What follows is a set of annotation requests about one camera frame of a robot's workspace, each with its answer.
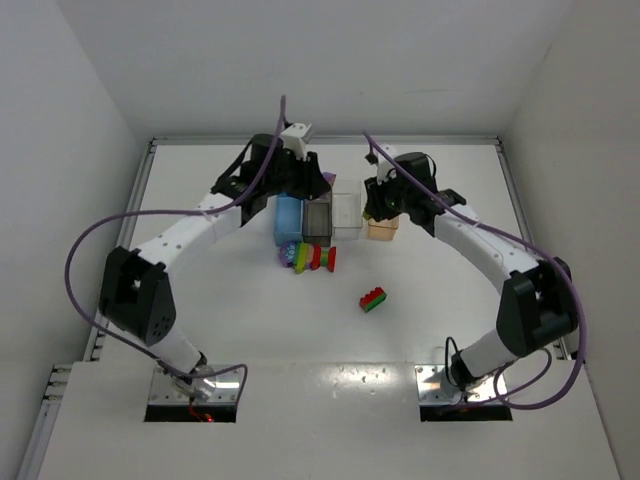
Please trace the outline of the purple lego brick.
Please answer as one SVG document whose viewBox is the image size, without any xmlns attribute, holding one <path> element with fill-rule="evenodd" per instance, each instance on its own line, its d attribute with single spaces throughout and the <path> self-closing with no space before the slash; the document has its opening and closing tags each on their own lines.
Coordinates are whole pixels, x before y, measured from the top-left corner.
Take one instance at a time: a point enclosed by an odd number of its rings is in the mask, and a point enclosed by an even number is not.
<svg viewBox="0 0 640 480">
<path fill-rule="evenodd" d="M 324 180 L 329 184 L 330 188 L 333 188 L 337 175 L 332 172 L 324 172 L 323 173 Z"/>
</svg>

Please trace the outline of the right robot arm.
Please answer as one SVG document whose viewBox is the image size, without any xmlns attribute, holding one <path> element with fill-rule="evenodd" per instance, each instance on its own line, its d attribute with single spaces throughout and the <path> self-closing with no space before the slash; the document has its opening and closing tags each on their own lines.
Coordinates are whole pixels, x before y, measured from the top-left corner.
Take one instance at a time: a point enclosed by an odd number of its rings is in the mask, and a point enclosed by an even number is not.
<svg viewBox="0 0 640 480">
<path fill-rule="evenodd" d="M 365 217 L 381 222 L 407 215 L 461 254 L 500 295 L 494 328 L 447 360 L 447 385 L 465 391 L 578 328 L 570 270 L 561 259 L 547 260 L 532 247 L 491 231 L 463 196 L 438 188 L 429 155 L 411 152 L 389 160 L 371 151 L 365 158 L 377 169 L 364 182 Z"/>
</svg>

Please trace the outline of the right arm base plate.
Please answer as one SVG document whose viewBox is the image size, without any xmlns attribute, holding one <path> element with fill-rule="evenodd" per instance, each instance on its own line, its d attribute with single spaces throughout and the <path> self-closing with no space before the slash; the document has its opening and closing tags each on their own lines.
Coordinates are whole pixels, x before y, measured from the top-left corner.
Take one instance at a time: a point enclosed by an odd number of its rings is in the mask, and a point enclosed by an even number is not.
<svg viewBox="0 0 640 480">
<path fill-rule="evenodd" d="M 500 405 L 490 375 L 461 391 L 445 376 L 443 364 L 418 364 L 414 368 L 420 407 L 472 407 Z"/>
</svg>

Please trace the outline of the red and green lego block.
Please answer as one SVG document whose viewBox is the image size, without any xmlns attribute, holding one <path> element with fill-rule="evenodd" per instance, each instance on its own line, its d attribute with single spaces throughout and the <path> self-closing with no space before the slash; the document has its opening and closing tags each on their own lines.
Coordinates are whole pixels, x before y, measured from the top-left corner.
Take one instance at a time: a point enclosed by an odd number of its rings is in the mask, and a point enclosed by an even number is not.
<svg viewBox="0 0 640 480">
<path fill-rule="evenodd" d="M 359 299 L 359 307 L 363 312 L 368 313 L 384 302 L 386 298 L 386 291 L 378 286 Z"/>
</svg>

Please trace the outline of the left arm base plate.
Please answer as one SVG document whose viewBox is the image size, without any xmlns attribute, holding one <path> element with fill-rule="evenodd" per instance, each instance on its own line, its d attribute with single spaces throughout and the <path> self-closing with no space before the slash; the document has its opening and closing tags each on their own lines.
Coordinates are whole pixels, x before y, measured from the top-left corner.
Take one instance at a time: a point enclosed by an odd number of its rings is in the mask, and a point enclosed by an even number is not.
<svg viewBox="0 0 640 480">
<path fill-rule="evenodd" d="M 247 376 L 245 364 L 204 365 L 196 372 L 199 377 L 187 381 L 156 367 L 151 378 L 148 404 L 186 407 L 191 400 L 196 406 L 206 407 L 235 407 L 238 404 Z"/>
</svg>

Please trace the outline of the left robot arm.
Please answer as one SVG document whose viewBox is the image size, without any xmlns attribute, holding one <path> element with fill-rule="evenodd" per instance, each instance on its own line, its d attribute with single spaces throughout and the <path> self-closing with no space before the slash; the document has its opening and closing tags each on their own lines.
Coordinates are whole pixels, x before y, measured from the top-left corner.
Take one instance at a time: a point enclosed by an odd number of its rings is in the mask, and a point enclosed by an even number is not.
<svg viewBox="0 0 640 480">
<path fill-rule="evenodd" d="M 135 337 L 171 375 L 185 383 L 208 371 L 206 358 L 176 325 L 171 280 L 189 260 L 246 225 L 270 197 L 314 200 L 330 190 L 318 156 L 308 150 L 309 127 L 293 124 L 278 136 L 256 134 L 196 206 L 164 232 L 107 257 L 99 311 Z"/>
</svg>

